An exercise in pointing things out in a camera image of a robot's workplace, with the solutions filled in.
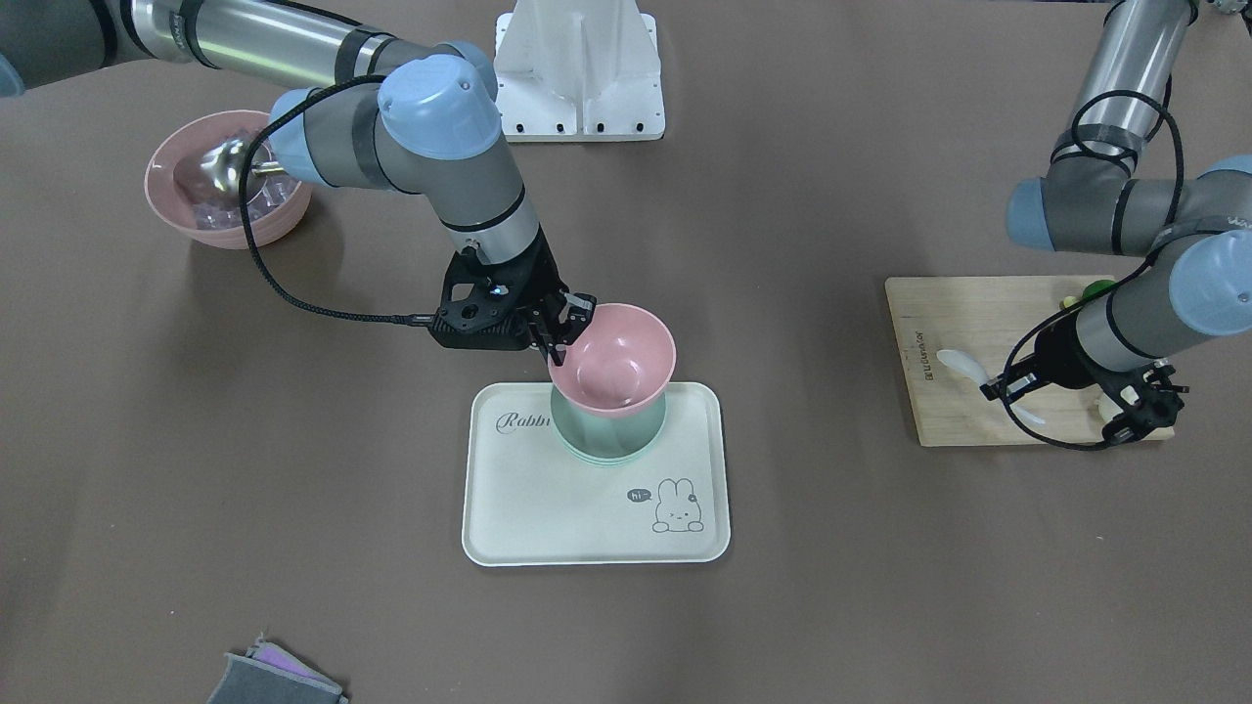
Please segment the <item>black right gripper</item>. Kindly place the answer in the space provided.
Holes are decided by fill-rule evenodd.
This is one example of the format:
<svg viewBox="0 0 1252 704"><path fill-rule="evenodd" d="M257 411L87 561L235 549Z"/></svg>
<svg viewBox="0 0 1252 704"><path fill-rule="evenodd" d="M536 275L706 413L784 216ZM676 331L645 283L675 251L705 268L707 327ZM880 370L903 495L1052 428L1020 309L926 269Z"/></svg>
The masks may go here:
<svg viewBox="0 0 1252 704"><path fill-rule="evenodd" d="M563 365L561 343L591 324L598 299L568 292L545 236L518 257L483 264L470 251L454 254L429 334L451 349L522 351L535 344L545 365Z"/></svg>

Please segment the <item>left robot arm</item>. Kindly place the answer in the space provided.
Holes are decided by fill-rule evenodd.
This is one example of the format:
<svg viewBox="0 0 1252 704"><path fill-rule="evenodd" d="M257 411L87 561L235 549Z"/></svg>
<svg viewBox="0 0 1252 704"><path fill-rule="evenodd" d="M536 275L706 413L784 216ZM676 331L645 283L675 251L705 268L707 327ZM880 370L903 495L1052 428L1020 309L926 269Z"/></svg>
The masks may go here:
<svg viewBox="0 0 1252 704"><path fill-rule="evenodd" d="M1116 3L1050 169L1020 182L1007 205L1020 246L1141 261L1035 324L982 385L1014 423L1023 422L1015 402L1037 390L1099 387L1116 412L1085 452L1171 427L1184 408L1171 357L1249 331L1249 157L1186 178L1166 104L1197 18L1194 1Z"/></svg>

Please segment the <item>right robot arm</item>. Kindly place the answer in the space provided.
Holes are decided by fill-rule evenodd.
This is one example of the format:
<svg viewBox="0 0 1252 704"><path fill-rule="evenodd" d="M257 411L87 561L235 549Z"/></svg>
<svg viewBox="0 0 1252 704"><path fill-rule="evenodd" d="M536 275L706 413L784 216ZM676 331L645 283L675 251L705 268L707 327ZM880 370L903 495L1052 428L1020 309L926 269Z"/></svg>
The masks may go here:
<svg viewBox="0 0 1252 704"><path fill-rule="evenodd" d="M3 95L134 60L197 64L285 89L245 147L295 180L424 195L454 254L429 314L331 318L424 327L452 349L536 348L547 365L591 324L596 299L560 281L496 106L490 58L424 46L295 1L5 1Z"/></svg>

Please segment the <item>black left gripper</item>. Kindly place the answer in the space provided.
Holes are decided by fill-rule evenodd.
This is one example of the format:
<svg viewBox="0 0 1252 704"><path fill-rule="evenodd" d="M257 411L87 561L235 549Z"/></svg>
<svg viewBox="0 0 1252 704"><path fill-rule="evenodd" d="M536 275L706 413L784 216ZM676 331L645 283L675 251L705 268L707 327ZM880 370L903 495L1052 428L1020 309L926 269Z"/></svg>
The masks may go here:
<svg viewBox="0 0 1252 704"><path fill-rule="evenodd" d="M1117 447L1144 440L1157 428L1171 428L1184 410L1186 386L1176 386L1171 377L1176 373L1168 360L1154 360L1136 370L1111 371L1096 362L1085 365L1085 371L1099 386L1101 393L1116 406L1116 413L1101 428L1099 447ZM1007 373L997 375L980 383L980 392L988 401L1008 405L1038 390L1050 386L1034 365L1013 365Z"/></svg>

